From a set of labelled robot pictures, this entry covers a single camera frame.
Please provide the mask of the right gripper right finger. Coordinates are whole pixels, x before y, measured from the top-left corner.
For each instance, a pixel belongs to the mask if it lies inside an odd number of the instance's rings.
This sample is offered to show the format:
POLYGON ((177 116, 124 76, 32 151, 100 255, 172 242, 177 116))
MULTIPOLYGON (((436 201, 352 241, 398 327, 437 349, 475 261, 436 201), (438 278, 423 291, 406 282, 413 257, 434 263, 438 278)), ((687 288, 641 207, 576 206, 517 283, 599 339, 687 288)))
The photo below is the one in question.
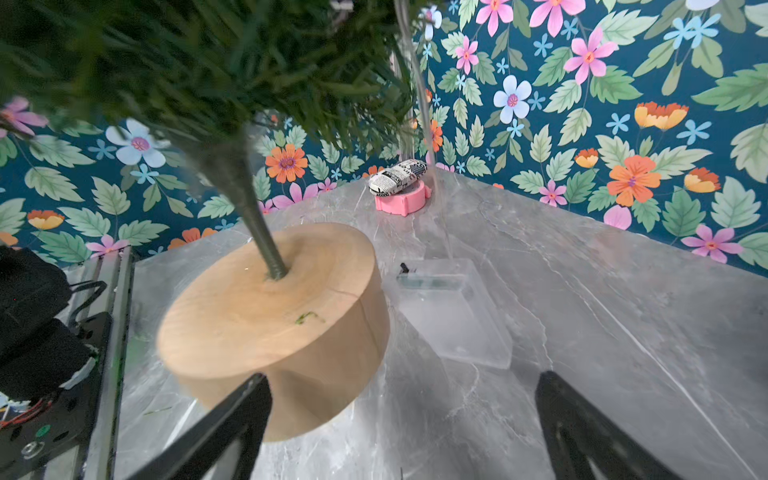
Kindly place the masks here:
POLYGON ((677 479, 554 371, 540 374, 535 402, 557 479, 677 479))

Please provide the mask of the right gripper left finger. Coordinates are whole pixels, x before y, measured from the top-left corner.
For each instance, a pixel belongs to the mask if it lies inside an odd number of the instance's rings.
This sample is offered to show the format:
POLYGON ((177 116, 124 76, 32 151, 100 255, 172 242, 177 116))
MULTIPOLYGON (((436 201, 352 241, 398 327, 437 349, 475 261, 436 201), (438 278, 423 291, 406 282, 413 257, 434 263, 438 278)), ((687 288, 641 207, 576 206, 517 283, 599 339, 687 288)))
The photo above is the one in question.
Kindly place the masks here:
POLYGON ((134 479, 248 479, 255 467, 273 398, 256 373, 178 440, 132 475, 134 479))

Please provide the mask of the small green tree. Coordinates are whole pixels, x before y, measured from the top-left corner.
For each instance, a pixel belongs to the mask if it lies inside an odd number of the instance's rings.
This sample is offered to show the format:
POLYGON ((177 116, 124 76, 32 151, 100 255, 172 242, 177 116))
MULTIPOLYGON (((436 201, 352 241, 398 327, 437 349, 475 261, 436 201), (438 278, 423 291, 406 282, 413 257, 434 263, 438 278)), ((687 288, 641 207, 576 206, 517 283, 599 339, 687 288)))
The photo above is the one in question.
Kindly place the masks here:
POLYGON ((266 263, 288 268, 249 156, 277 112, 329 143, 399 134, 423 83, 405 58, 418 1, 5 1, 1 96, 53 120, 137 120, 235 207, 266 263))

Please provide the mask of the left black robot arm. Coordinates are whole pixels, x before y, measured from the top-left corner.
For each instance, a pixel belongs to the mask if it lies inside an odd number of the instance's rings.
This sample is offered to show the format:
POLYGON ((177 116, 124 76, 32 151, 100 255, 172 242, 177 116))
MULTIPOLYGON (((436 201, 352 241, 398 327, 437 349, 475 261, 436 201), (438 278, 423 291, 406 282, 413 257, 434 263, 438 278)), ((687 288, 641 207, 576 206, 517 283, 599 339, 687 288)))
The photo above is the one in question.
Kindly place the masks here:
POLYGON ((101 282, 70 283, 29 249, 1 248, 1 393, 12 402, 70 390, 94 370, 91 348, 59 320, 75 292, 101 282))

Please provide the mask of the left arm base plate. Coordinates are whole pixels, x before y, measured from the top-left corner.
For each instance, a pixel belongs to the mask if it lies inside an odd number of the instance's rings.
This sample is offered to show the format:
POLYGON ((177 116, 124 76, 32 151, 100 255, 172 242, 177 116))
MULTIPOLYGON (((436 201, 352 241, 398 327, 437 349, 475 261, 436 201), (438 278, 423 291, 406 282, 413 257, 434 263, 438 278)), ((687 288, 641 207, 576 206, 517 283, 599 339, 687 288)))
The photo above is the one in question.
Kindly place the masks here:
POLYGON ((99 349, 111 319, 106 313, 70 328, 94 352, 91 374, 70 390, 57 390, 29 403, 29 409, 1 421, 1 477, 19 479, 70 448, 87 442, 95 425, 101 390, 99 349))

